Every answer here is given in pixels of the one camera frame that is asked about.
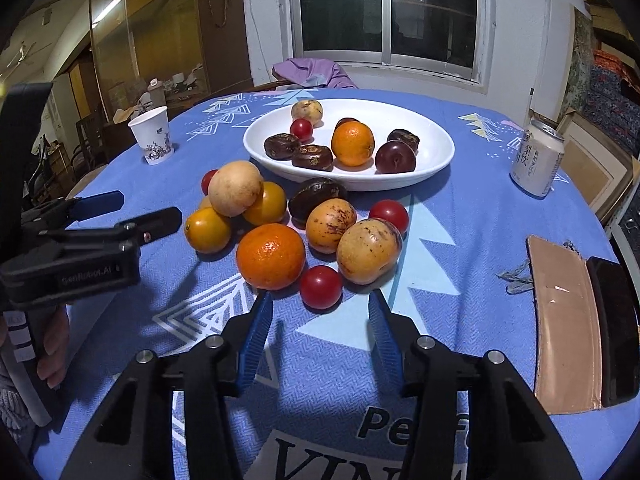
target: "white oval plate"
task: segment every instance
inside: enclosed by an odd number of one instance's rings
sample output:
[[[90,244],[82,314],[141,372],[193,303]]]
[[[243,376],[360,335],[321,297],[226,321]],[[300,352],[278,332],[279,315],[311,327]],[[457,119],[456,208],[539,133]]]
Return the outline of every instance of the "white oval plate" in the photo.
[[[278,176],[294,182],[302,182],[316,176],[327,176],[351,191],[382,191],[412,186],[434,175],[450,163],[454,154],[453,140],[449,134],[430,119],[398,106],[363,101],[360,99],[321,100],[324,115],[314,129],[310,144],[331,147],[331,137],[336,123],[343,117],[353,117],[365,123],[373,131],[376,151],[386,142],[392,130],[404,128],[420,138],[415,171],[411,173],[376,174],[371,164],[345,169],[334,165],[333,171],[296,168],[290,160],[273,160],[264,151],[264,141],[275,134],[287,133],[291,125],[291,106],[278,108],[255,121],[244,133],[244,147],[251,156]]]

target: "hand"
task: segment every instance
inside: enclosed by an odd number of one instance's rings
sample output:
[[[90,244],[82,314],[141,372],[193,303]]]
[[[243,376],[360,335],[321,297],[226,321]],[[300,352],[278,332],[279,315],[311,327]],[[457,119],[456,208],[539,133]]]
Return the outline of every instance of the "hand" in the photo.
[[[69,318],[66,306],[61,305],[51,317],[49,326],[44,334],[44,350],[46,355],[41,357],[36,368],[38,377],[47,380],[49,388],[58,386],[65,378],[66,347],[69,344]]]

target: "orange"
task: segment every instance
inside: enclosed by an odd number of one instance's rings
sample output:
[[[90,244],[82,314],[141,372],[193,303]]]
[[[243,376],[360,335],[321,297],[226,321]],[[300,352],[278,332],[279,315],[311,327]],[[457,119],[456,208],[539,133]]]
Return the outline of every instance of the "orange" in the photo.
[[[236,263],[247,283],[280,290],[295,282],[305,266],[305,244],[283,224],[265,224],[249,231],[238,244]]]
[[[287,212],[287,196],[275,182],[262,184],[262,196],[249,206],[242,216],[250,224],[263,225],[279,222]]]
[[[355,167],[367,162],[376,141],[371,129],[363,123],[349,121],[338,126],[331,137],[331,150],[345,166]]]
[[[231,223],[229,218],[219,215],[212,207],[205,207],[186,219],[184,236],[199,253],[217,253],[231,240]]]

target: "finger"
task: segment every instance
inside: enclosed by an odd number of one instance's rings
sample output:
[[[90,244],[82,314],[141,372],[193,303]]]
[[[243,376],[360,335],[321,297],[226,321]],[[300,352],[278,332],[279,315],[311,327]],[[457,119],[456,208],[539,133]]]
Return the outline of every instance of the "finger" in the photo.
[[[68,342],[69,318],[66,315],[66,306],[59,306],[47,326],[44,335],[44,349],[48,355],[53,355],[60,345]]]
[[[4,338],[6,337],[6,332],[8,328],[6,327],[6,321],[3,316],[0,316],[0,346],[4,344]]]
[[[38,362],[37,373],[41,380],[48,379],[65,367],[66,345],[60,345],[52,355],[45,355]]]
[[[49,388],[55,388],[64,380],[65,376],[66,368],[61,368],[57,372],[53,372],[53,374],[49,376],[49,379],[47,379],[47,386]]]

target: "aluminum can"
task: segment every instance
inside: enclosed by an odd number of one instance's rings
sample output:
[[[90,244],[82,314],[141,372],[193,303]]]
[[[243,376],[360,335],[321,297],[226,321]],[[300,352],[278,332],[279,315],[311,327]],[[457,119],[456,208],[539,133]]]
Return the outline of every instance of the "aluminum can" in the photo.
[[[527,193],[544,198],[563,156],[564,139],[551,126],[532,120],[513,161],[511,179]]]

